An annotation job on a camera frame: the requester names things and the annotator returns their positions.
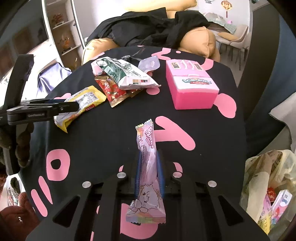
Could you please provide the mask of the yellow snack packet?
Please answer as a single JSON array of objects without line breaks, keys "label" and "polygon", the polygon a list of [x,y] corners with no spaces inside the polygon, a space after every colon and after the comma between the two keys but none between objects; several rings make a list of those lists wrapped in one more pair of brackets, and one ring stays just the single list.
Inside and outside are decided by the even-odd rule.
[{"label": "yellow snack packet", "polygon": [[57,127],[67,133],[67,127],[74,119],[105,101],[106,96],[96,87],[93,85],[86,87],[65,100],[65,102],[77,103],[78,110],[58,114],[54,117],[54,122]]}]

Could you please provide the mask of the pink cartoon snack bar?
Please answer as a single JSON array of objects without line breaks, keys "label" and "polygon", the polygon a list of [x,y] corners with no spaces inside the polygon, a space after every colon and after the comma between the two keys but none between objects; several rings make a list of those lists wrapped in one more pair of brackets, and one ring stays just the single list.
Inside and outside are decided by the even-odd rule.
[{"label": "pink cartoon snack bar", "polygon": [[127,209],[127,222],[159,224],[166,222],[158,178],[158,153],[151,119],[135,127],[139,158],[135,177],[135,200]]}]

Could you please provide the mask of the red snack packet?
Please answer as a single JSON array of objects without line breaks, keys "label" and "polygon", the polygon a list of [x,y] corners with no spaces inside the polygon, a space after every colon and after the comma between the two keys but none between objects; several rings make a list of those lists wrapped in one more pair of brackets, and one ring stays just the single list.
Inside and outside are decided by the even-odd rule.
[{"label": "red snack packet", "polygon": [[112,108],[129,97],[128,93],[125,90],[121,90],[108,75],[96,76],[95,81],[106,95]]}]

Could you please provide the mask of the green white snack bag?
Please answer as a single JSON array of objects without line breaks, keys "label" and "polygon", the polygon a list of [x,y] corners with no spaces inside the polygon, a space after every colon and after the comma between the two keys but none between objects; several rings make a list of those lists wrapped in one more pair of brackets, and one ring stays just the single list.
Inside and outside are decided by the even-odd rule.
[{"label": "green white snack bag", "polygon": [[121,90],[161,87],[147,73],[123,59],[102,57],[94,60],[91,66],[95,76],[107,74]]}]

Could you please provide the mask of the clear plastic jelly cup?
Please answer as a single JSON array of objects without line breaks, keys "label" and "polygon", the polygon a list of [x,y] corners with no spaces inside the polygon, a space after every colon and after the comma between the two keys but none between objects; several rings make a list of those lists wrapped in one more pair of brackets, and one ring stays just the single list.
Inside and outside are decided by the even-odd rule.
[{"label": "clear plastic jelly cup", "polygon": [[141,60],[138,64],[138,68],[144,73],[155,71],[159,69],[159,67],[160,67],[160,62],[157,56],[151,56],[151,57],[145,58]]}]

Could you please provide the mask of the pink yellow snack wrapper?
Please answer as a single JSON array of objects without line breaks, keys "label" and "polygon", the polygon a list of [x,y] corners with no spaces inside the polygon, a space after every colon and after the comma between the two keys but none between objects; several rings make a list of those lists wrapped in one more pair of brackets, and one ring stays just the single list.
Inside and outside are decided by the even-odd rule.
[{"label": "pink yellow snack wrapper", "polygon": [[263,201],[262,213],[257,223],[266,234],[269,234],[270,232],[271,215],[272,215],[271,203],[268,195],[266,194]]}]

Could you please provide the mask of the pink colourful tissue pack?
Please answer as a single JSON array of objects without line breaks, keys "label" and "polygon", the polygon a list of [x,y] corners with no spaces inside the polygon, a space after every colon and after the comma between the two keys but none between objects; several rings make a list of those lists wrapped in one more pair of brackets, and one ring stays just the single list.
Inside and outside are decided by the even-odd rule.
[{"label": "pink colourful tissue pack", "polygon": [[291,199],[292,194],[287,189],[280,190],[271,207],[271,227],[274,227],[277,224],[277,222],[287,209]]}]

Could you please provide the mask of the yellow lined trash bin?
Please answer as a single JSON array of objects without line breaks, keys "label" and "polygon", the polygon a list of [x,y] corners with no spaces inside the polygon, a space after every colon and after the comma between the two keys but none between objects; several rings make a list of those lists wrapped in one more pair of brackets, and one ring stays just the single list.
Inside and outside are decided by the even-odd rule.
[{"label": "yellow lined trash bin", "polygon": [[267,194],[273,205],[280,190],[287,189],[292,199],[274,227],[270,240],[284,240],[295,217],[295,154],[290,150],[272,150],[246,160],[240,206],[258,223]]}]

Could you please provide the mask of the purple plastic bag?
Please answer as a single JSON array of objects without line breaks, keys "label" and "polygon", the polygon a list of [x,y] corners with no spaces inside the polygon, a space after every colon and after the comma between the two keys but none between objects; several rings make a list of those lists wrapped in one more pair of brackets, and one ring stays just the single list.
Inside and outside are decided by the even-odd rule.
[{"label": "purple plastic bag", "polygon": [[63,67],[56,62],[38,75],[37,81],[37,98],[45,98],[57,85],[72,73],[71,69]]}]

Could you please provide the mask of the white display shelf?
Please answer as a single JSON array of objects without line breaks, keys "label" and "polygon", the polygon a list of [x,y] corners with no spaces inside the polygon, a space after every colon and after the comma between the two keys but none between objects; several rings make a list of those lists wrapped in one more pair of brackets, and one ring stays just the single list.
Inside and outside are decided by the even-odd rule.
[{"label": "white display shelf", "polygon": [[76,70],[81,66],[85,42],[78,23],[74,1],[41,1],[48,37],[56,48],[56,60]]}]

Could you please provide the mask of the black pink printed tablecloth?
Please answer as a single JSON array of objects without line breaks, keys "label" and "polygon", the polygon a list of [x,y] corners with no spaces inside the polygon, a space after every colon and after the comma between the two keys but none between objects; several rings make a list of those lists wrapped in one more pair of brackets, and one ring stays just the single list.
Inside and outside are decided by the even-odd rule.
[{"label": "black pink printed tablecloth", "polygon": [[28,240],[237,240],[246,134],[230,68],[148,46],[96,62],[142,90],[111,107],[88,62],[50,92],[82,113],[34,124],[20,173],[40,221]]}]

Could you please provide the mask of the black jacket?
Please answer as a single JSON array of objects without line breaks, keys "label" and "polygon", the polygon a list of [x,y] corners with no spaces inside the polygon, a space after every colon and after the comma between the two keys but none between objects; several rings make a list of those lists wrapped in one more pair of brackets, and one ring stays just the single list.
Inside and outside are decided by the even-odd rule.
[{"label": "black jacket", "polygon": [[109,38],[119,47],[144,45],[178,49],[187,32],[209,26],[210,23],[198,11],[178,11],[173,19],[168,18],[165,8],[148,12],[129,11],[100,23],[86,43]]}]

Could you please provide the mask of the beige dining chair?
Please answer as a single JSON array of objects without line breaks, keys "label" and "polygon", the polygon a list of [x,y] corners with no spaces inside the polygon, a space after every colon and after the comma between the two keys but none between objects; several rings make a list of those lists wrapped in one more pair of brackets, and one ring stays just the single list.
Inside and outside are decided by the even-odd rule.
[{"label": "beige dining chair", "polygon": [[245,38],[248,33],[248,25],[238,25],[234,34],[227,32],[219,32],[216,35],[216,41],[221,45],[225,45],[226,47],[230,47],[230,57],[233,60],[234,51],[237,51],[237,59],[239,62],[239,70],[241,70],[241,53],[244,47]]}]

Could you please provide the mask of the dining table with cloth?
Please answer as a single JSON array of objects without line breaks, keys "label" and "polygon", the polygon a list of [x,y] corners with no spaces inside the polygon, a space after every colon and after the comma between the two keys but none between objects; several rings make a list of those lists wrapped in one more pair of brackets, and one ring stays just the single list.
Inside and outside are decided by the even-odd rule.
[{"label": "dining table with cloth", "polygon": [[208,27],[209,30],[234,34],[237,29],[236,25],[227,23],[222,16],[215,13],[206,13],[204,14],[204,17],[210,23],[210,26]]}]

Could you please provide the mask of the red chinese knot ornament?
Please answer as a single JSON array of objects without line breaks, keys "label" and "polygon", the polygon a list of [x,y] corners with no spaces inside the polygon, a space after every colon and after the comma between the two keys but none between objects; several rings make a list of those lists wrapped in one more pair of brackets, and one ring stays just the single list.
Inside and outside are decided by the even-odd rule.
[{"label": "red chinese knot ornament", "polygon": [[221,5],[226,11],[226,17],[228,17],[228,12],[233,8],[232,4],[229,1],[222,1]]}]

